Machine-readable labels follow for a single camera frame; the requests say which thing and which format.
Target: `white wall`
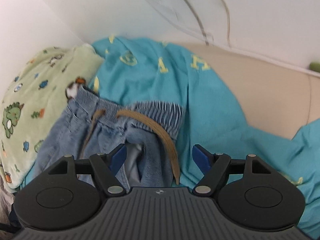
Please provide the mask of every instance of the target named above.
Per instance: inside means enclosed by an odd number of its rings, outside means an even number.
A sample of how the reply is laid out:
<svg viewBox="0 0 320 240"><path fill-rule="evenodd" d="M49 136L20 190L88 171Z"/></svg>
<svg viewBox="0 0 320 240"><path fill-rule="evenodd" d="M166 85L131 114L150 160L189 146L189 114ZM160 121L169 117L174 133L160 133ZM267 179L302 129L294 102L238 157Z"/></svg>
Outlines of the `white wall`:
<svg viewBox="0 0 320 240"><path fill-rule="evenodd" d="M36 52L81 43L42 0L0 0L0 98Z"/></svg>
<svg viewBox="0 0 320 240"><path fill-rule="evenodd" d="M109 34L158 40L198 41L177 31L145 0L43 0L82 39ZM226 46L226 14L219 0L190 0L215 44ZM161 0L179 21L198 29L182 0ZM231 13L231 44L306 68L320 60L320 0L226 0ZM157 6L169 18L175 14Z"/></svg>
<svg viewBox="0 0 320 240"><path fill-rule="evenodd" d="M159 0L174 8L179 20L170 9L148 1L175 24L199 30L182 0ZM228 48L221 2L189 1L206 31L212 33L214 44ZM306 68L310 61L320 60L320 0L226 2L231 14L233 51L249 50L294 68ZM0 19L0 96L26 60L46 46L70 47L110 34L203 43L171 26L146 0L0 0Z"/></svg>

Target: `tan drawstring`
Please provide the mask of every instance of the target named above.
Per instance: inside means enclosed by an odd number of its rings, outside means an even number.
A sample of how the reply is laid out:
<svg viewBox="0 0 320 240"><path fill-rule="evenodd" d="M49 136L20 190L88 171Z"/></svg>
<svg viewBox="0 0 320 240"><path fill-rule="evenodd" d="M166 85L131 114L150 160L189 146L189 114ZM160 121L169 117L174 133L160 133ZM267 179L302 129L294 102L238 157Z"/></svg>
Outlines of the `tan drawstring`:
<svg viewBox="0 0 320 240"><path fill-rule="evenodd" d="M87 147L87 144L93 134L93 131L94 131L94 128L96 127L97 125L97 119L101 116L103 116L104 114L106 113L106 110L105 109L98 109L94 112L93 116L92 116L92 119L91 119L91 126L90 126L90 130L88 132L88 135L87 137L85 138L84 140L84 143L83 143L83 146L82 146L82 149L81 149L81 153L80 153L80 157L79 159L83 159L83 155L84 155L84 150L85 148Z"/></svg>
<svg viewBox="0 0 320 240"><path fill-rule="evenodd" d="M168 152L169 160L171 162L171 167L172 167L172 173L175 177L176 184L179 185L180 166L178 161L178 153L173 141L171 140L170 135L166 132L166 130L162 128L162 126L159 125L157 122L153 121L151 118L145 116L144 114L138 113L136 111L131 111L127 109L119 110L116 113L116 117L119 118L120 116L130 117L139 122L142 122L143 124L150 127L159 136L162 143L164 144L165 149Z"/></svg>

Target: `blue blanket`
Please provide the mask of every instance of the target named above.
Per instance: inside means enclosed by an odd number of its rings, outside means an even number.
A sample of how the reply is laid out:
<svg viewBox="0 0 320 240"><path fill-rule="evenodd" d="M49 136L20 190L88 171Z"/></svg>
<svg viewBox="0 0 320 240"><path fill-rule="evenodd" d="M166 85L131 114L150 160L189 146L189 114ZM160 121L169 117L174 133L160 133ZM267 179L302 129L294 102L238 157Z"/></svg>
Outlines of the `blue blanket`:
<svg viewBox="0 0 320 240"><path fill-rule="evenodd" d="M111 36L93 47L105 58L91 83L102 98L121 105L161 100L185 108L176 142L183 186L193 188L203 176L192 160L194 144L237 159L256 154L298 185L307 204L299 228L313 238L320 235L320 120L302 127L293 140L274 136L250 127L224 82L181 46Z"/></svg>

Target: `metal screw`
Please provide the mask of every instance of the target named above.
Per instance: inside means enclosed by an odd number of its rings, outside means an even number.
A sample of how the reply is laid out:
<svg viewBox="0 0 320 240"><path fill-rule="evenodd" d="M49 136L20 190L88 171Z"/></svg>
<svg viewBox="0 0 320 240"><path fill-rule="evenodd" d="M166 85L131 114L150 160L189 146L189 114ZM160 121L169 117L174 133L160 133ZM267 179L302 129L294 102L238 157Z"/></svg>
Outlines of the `metal screw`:
<svg viewBox="0 0 320 240"><path fill-rule="evenodd" d="M123 191L123 188L120 186L111 186L108 188L108 192L111 194L119 194Z"/></svg>
<svg viewBox="0 0 320 240"><path fill-rule="evenodd" d="M211 188L208 186L198 186L195 191L199 194L207 194L211 191Z"/></svg>

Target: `jeans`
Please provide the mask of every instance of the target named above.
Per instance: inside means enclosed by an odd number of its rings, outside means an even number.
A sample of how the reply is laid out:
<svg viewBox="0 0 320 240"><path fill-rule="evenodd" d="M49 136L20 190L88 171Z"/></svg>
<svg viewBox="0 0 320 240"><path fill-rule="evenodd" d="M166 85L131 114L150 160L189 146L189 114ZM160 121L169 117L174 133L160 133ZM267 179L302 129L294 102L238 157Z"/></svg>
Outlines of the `jeans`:
<svg viewBox="0 0 320 240"><path fill-rule="evenodd" d="M92 127L92 116L101 109L105 110L105 114L99 116ZM123 116L116 118L120 109L136 111L153 119L175 142L183 119L184 110L181 106L159 101L120 106L97 97L81 86L76 98L69 101L43 142L29 173L31 179L66 154L72 154L75 159L87 159L96 153L108 154L120 143L125 143L133 147L127 147L127 159L116 178L127 191L135 186L130 185L129 181L135 181L135 184L143 187L170 187L172 168L161 140L151 128L135 119ZM88 133L91 134L90 139L82 149ZM88 175L80 175L79 179L92 184Z"/></svg>

